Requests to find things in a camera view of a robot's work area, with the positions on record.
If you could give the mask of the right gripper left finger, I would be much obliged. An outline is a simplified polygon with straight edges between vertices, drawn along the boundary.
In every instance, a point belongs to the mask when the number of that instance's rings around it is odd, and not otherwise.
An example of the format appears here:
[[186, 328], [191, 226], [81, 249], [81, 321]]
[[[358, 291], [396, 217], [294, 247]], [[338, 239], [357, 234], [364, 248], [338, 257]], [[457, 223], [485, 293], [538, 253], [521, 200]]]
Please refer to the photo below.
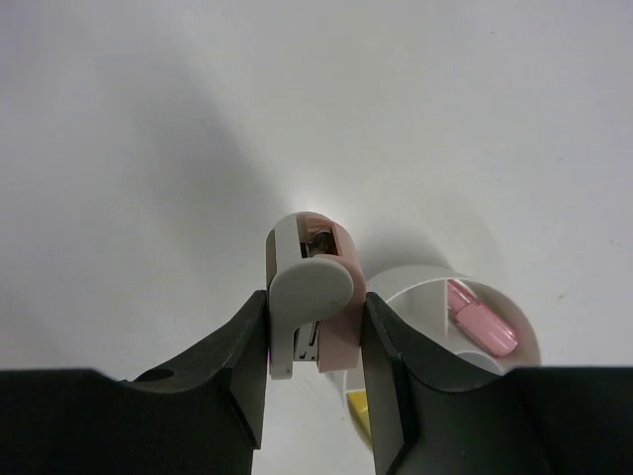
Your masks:
[[222, 327], [132, 381], [92, 369], [1, 375], [5, 474], [248, 474], [262, 441], [268, 311], [255, 292]]

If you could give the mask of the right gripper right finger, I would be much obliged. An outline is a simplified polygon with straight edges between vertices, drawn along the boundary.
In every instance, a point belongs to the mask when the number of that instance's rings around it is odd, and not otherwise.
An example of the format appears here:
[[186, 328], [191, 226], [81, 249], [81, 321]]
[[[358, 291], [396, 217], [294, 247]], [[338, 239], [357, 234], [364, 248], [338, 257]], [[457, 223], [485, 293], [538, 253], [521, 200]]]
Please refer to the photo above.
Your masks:
[[369, 293], [363, 369], [379, 474], [632, 470], [628, 367], [527, 367], [497, 376]]

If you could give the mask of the yellow highlighter pen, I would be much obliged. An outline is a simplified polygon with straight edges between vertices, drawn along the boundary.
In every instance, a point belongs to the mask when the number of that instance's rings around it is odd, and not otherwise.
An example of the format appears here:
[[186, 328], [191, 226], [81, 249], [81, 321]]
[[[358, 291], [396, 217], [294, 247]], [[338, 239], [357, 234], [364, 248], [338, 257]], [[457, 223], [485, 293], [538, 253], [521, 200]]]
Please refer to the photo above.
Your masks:
[[345, 396], [348, 413], [361, 440], [372, 450], [373, 442], [369, 418], [368, 399], [365, 390], [351, 391]]

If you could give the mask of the pink highlighter pen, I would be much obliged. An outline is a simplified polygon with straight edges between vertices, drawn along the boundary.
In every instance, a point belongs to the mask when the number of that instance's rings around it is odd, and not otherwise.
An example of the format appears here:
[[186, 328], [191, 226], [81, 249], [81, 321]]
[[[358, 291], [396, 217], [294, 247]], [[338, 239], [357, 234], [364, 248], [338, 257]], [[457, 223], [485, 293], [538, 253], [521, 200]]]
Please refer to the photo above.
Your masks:
[[446, 282], [448, 315], [473, 344], [493, 357], [505, 357], [518, 346], [514, 329], [461, 282]]

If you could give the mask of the pink white stapler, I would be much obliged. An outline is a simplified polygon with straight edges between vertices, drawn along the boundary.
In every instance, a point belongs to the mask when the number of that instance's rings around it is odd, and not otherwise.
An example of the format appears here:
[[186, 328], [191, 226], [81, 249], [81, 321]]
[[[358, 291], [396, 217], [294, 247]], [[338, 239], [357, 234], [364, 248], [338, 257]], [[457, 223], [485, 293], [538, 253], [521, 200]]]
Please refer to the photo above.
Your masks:
[[358, 365], [366, 281], [344, 227], [313, 212], [281, 219], [266, 239], [266, 290], [272, 379], [290, 379], [296, 362]]

